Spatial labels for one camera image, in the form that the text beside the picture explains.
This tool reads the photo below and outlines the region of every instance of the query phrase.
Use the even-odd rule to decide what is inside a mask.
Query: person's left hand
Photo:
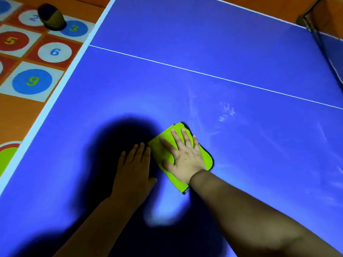
[[[122,152],[110,196],[110,199],[132,211],[145,201],[157,182],[156,178],[149,178],[151,149],[147,147],[143,151],[144,143],[141,143],[139,146],[135,144],[126,159],[125,151]]]

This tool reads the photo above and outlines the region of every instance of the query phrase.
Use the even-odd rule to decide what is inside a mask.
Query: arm
[[[54,257],[107,257],[157,179],[149,177],[150,148],[135,145],[119,159],[112,195],[99,204]]]
[[[204,170],[195,136],[192,147],[184,130],[185,143],[174,130],[172,134],[178,149],[161,139],[175,160],[174,165],[164,162],[165,169],[199,194],[238,257],[342,257],[292,218]]]

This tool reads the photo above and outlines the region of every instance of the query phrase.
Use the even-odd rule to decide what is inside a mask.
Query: yellow-green cloth
[[[183,183],[179,181],[178,179],[176,179],[176,177],[174,177],[172,173],[166,171],[162,166],[163,160],[168,160],[171,164],[174,164],[174,157],[162,146],[159,139],[160,137],[163,137],[168,142],[170,142],[175,148],[177,148],[174,137],[172,136],[172,133],[170,132],[171,129],[173,128],[176,131],[176,133],[179,135],[179,137],[182,139],[183,142],[185,141],[183,140],[181,129],[185,128],[186,133],[193,145],[193,138],[190,133],[190,130],[187,129],[183,123],[178,123],[178,124],[170,126],[164,132],[162,132],[161,134],[153,138],[150,142],[148,142],[148,146],[151,148],[152,156],[154,157],[160,169],[167,175],[169,180],[181,193],[185,193],[186,190],[188,189],[188,184]],[[202,146],[200,146],[200,151],[201,151],[202,158],[204,159],[204,162],[205,162],[206,170],[210,170],[213,166],[213,159],[211,155],[207,151],[205,151]]]

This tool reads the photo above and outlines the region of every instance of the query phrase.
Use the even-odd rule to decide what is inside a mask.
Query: finger
[[[124,164],[125,164],[125,151],[123,151],[122,153],[121,153],[121,156],[119,157],[119,160],[118,160],[118,167],[117,167],[117,169],[120,169],[120,168],[122,168],[123,166],[124,166]]]
[[[170,152],[171,155],[174,157],[177,154],[177,148],[175,148],[170,142],[168,142],[165,138],[160,137],[160,143]]]
[[[155,186],[156,183],[157,183],[157,178],[155,178],[155,177],[149,178],[149,181],[148,181],[148,194],[153,189],[153,187]]]
[[[143,155],[143,151],[144,151],[144,143],[140,143],[138,150],[133,158],[133,161],[135,162],[141,162],[142,160],[142,155]]]
[[[171,164],[168,160],[164,160],[164,161],[162,161],[162,166],[166,171],[173,174],[174,168],[175,168],[174,164]]]
[[[193,144],[194,144],[193,148],[197,151],[200,151],[200,145],[195,135],[193,135]]]
[[[185,145],[184,145],[183,141],[181,140],[180,136],[176,133],[176,131],[174,129],[171,130],[171,134],[174,137],[174,140],[175,140],[176,145],[179,148],[179,150],[184,148]]]
[[[183,140],[185,141],[185,146],[188,148],[192,148],[192,142],[188,137],[188,134],[186,133],[186,130],[184,128],[181,129]]]
[[[151,149],[150,149],[150,147],[147,147],[145,149],[143,157],[142,157],[143,167],[147,167],[148,169],[150,166],[150,153],[151,153]]]
[[[132,160],[133,160],[133,157],[135,156],[135,153],[137,151],[137,148],[138,148],[138,144],[135,144],[132,148],[132,150],[129,152],[128,156],[126,157],[126,161],[125,161],[125,164],[127,163],[131,163]]]

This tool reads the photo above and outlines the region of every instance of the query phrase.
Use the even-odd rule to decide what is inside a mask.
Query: blue circle
[[[5,0],[0,0],[0,14],[8,12],[11,9],[11,4]]]
[[[88,32],[88,27],[81,21],[67,21],[61,33],[69,37],[80,37]]]
[[[29,69],[16,75],[12,86],[18,93],[34,95],[47,90],[52,82],[52,76],[45,70]]]

